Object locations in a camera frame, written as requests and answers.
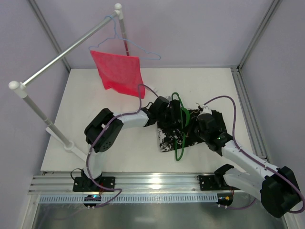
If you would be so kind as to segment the black white tie-dye trousers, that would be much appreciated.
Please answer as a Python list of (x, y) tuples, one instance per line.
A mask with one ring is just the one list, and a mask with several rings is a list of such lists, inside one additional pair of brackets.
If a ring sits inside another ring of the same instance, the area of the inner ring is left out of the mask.
[[(210, 150), (222, 155), (221, 148), (233, 137), (227, 132), (222, 113), (216, 110), (211, 111), (212, 114), (202, 114), (197, 117), (198, 109), (189, 110), (190, 119), (197, 118), (199, 122), (202, 141), (188, 141), (186, 139), (185, 147), (206, 143)], [(181, 149), (183, 140), (181, 127), (178, 129), (160, 129), (157, 127), (157, 134), (161, 152), (174, 151), (175, 140), (177, 140), (178, 149)]]

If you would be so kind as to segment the green plastic hanger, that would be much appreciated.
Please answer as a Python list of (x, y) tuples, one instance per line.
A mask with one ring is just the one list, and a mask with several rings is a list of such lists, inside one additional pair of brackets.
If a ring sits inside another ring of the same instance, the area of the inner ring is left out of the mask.
[[(173, 92), (171, 95), (171, 99), (173, 100), (174, 96), (177, 96), (179, 104), (180, 104), (180, 114), (181, 114), (181, 130), (183, 130), (184, 127), (186, 127), (187, 124), (189, 124), (190, 120), (190, 114), (189, 111), (184, 107), (183, 102), (180, 98), (180, 95), (177, 92)], [(178, 155), (178, 143), (177, 140), (175, 140), (174, 149), (175, 149), (175, 161), (179, 162), (184, 154), (184, 147), (185, 147), (185, 140), (186, 140), (186, 134), (183, 133), (183, 140), (181, 144), (181, 153)]]

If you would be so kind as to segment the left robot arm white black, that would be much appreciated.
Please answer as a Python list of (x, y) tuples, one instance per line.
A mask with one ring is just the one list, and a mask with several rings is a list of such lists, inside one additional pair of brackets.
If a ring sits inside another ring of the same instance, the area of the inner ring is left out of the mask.
[(89, 145), (85, 168), (73, 184), (74, 191), (112, 191), (114, 182), (103, 178), (104, 169), (126, 172), (163, 172), (161, 155), (175, 151), (183, 142), (186, 120), (178, 99), (158, 96), (134, 112), (102, 109), (84, 130)]

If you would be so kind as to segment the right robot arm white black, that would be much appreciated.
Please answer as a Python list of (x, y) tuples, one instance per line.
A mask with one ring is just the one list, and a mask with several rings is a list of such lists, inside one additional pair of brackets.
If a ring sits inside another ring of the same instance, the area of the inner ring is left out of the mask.
[(301, 213), (305, 209), (292, 210), (305, 197), (299, 190), (293, 171), (279, 168), (243, 150), (234, 137), (227, 133), (222, 114), (217, 111), (202, 112), (183, 128), (187, 134), (206, 143), (208, 148), (231, 160), (234, 166), (224, 165), (215, 171), (218, 182), (242, 190), (260, 200), (265, 210), (275, 218), (285, 213)]

